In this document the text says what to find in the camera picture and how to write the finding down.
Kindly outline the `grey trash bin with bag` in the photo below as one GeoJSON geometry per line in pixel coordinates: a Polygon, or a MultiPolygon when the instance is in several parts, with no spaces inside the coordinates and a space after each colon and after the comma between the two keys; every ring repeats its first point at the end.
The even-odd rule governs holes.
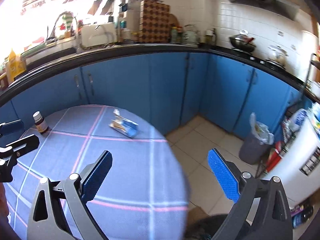
{"type": "Polygon", "coordinates": [[[239,151],[239,158],[249,165],[257,164],[274,143],[274,134],[269,127],[256,119],[253,112],[249,117],[250,131],[239,151]]]}

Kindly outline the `blue kitchen cabinets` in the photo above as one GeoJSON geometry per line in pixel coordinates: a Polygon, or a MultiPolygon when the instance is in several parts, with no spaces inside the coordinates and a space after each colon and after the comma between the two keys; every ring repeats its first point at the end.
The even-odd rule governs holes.
{"type": "Polygon", "coordinates": [[[266,63],[242,63],[209,53],[150,53],[73,67],[38,69],[1,94],[1,122],[44,116],[86,104],[119,107],[140,116],[162,134],[201,115],[245,138],[249,116],[280,136],[287,107],[308,107],[300,82],[266,63]]]}

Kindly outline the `brown medicine bottle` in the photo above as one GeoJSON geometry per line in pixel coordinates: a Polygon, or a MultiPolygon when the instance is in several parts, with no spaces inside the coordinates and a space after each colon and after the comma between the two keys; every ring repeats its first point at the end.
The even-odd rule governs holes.
{"type": "Polygon", "coordinates": [[[47,125],[40,111],[36,111],[33,114],[33,119],[35,121],[35,127],[40,134],[46,133],[48,131],[49,126],[47,125]]]}

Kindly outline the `black round stool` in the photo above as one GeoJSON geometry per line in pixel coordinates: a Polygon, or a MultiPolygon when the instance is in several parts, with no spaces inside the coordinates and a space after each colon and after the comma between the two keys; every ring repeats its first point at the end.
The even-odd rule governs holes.
{"type": "Polygon", "coordinates": [[[247,215],[248,210],[234,206],[229,214],[209,216],[190,224],[183,239],[255,239],[247,215]]]}

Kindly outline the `plaid blue tablecloth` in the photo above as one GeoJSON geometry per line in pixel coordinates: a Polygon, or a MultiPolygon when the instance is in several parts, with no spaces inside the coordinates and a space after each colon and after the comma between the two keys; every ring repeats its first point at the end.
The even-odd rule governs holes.
{"type": "Polygon", "coordinates": [[[125,110],[1,111],[1,239],[182,239],[189,191],[167,140],[125,110]]]}

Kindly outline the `yellow oil jug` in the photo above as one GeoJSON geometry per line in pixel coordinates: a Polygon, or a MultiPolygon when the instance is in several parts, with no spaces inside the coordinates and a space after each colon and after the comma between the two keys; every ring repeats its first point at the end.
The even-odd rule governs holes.
{"type": "Polygon", "coordinates": [[[5,69],[9,84],[13,83],[16,77],[27,70],[25,63],[21,60],[20,55],[17,55],[13,50],[11,50],[8,56],[5,69]]]}

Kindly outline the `torn blue white carton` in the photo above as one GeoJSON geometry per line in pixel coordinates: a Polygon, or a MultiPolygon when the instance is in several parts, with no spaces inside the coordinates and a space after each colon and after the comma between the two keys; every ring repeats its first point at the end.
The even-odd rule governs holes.
{"type": "Polygon", "coordinates": [[[109,126],[129,138],[134,138],[138,134],[139,125],[136,122],[122,117],[117,108],[114,109],[113,113],[114,119],[111,120],[109,126]]]}

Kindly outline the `white appliance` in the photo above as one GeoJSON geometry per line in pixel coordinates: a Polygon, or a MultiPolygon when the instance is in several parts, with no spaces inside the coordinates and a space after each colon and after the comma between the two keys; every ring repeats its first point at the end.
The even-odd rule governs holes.
{"type": "Polygon", "coordinates": [[[288,152],[263,179],[280,178],[292,209],[319,189],[319,137],[305,119],[288,152]]]}

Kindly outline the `white dish basin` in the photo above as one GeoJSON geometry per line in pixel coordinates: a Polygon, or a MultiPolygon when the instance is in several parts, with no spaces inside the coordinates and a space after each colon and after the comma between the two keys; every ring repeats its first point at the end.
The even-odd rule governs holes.
{"type": "Polygon", "coordinates": [[[104,46],[117,42],[114,23],[83,25],[80,29],[81,45],[83,48],[104,46]]]}

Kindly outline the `white ceramic pot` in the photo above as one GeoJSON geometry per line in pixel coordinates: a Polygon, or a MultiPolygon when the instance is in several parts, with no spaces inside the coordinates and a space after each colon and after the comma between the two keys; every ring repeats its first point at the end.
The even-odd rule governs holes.
{"type": "Polygon", "coordinates": [[[271,61],[281,67],[285,67],[288,54],[280,46],[268,46],[268,61],[271,61]]]}

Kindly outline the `black wok with lid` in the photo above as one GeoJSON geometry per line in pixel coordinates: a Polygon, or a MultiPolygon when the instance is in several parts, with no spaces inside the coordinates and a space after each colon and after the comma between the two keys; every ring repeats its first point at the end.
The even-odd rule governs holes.
{"type": "Polygon", "coordinates": [[[244,51],[246,53],[253,53],[255,51],[254,37],[248,35],[245,29],[239,30],[239,33],[229,37],[229,41],[234,49],[244,51]]]}

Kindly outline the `green kettle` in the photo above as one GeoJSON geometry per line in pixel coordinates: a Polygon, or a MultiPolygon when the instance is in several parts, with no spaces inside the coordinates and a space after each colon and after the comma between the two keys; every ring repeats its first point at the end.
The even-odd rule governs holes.
{"type": "Polygon", "coordinates": [[[200,42],[199,31],[193,24],[188,24],[183,27],[182,44],[198,47],[200,42]]]}

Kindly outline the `checkered cutting board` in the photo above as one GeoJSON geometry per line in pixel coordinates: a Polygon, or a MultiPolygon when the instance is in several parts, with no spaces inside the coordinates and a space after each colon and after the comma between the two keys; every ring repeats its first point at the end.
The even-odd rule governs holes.
{"type": "Polygon", "coordinates": [[[170,6],[154,0],[140,3],[139,37],[140,43],[167,43],[170,6]]]}

